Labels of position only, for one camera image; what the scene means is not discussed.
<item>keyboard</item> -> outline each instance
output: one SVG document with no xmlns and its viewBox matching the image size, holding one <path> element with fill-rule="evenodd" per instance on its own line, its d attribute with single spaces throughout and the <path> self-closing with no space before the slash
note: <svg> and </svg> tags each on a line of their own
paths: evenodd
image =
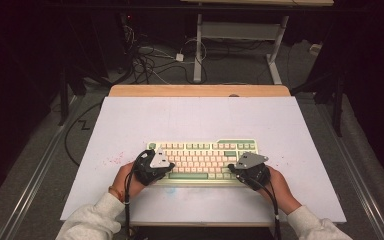
<svg viewBox="0 0 384 240">
<path fill-rule="evenodd" d="M 245 186 L 227 167 L 244 152 L 258 154 L 255 140 L 224 139 L 216 142 L 150 142 L 148 149 L 161 148 L 176 166 L 157 181 L 163 186 Z"/>
</svg>

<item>spacebar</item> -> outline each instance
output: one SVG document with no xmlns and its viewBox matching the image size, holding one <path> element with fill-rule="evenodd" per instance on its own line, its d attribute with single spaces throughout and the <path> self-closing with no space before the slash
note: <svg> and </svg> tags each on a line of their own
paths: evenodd
<svg viewBox="0 0 384 240">
<path fill-rule="evenodd" d="M 170 179 L 208 179 L 207 173 L 170 173 Z"/>
</svg>

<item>white paper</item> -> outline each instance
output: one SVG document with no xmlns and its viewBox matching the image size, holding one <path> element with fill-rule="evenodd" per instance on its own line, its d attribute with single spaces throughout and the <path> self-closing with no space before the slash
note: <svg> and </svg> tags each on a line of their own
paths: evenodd
<svg viewBox="0 0 384 240">
<path fill-rule="evenodd" d="M 108 97 L 61 219 L 96 203 L 120 166 L 148 142 L 255 139 L 266 164 L 319 218 L 345 216 L 293 97 Z M 132 223 L 273 223 L 269 203 L 247 188 L 149 187 L 132 201 Z"/>
</svg>

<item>white shelf leg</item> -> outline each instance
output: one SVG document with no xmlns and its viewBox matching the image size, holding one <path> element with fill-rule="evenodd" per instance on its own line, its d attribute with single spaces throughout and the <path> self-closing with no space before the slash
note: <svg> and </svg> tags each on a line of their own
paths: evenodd
<svg viewBox="0 0 384 240">
<path fill-rule="evenodd" d="M 282 84 L 282 80 L 279 76 L 279 71 L 276 67 L 276 56 L 279 52 L 280 44 L 282 43 L 283 34 L 286 30 L 286 24 L 288 23 L 289 16 L 284 16 L 282 18 L 282 23 L 280 24 L 279 30 L 277 31 L 276 40 L 274 42 L 274 49 L 272 54 L 267 54 L 267 64 L 269 65 L 270 73 L 273 79 L 274 84 Z"/>
<path fill-rule="evenodd" d="M 196 55 L 195 55 L 195 68 L 193 71 L 193 82 L 201 82 L 201 64 L 202 64 L 202 54 L 201 54 L 201 40 L 202 40 L 202 14 L 198 14 L 198 21 L 196 24 Z"/>
</svg>

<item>white sleeve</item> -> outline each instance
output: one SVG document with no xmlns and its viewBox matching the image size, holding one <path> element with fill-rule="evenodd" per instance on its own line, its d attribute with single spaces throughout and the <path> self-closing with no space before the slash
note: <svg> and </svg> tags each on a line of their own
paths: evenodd
<svg viewBox="0 0 384 240">
<path fill-rule="evenodd" d="M 95 205 L 82 206 L 71 214 L 56 239 L 112 239 L 121 229 L 115 218 L 123 210 L 117 198 L 105 193 Z"/>
<path fill-rule="evenodd" d="M 351 239 L 329 219 L 318 219 L 306 206 L 301 206 L 287 217 L 299 239 Z"/>
</svg>

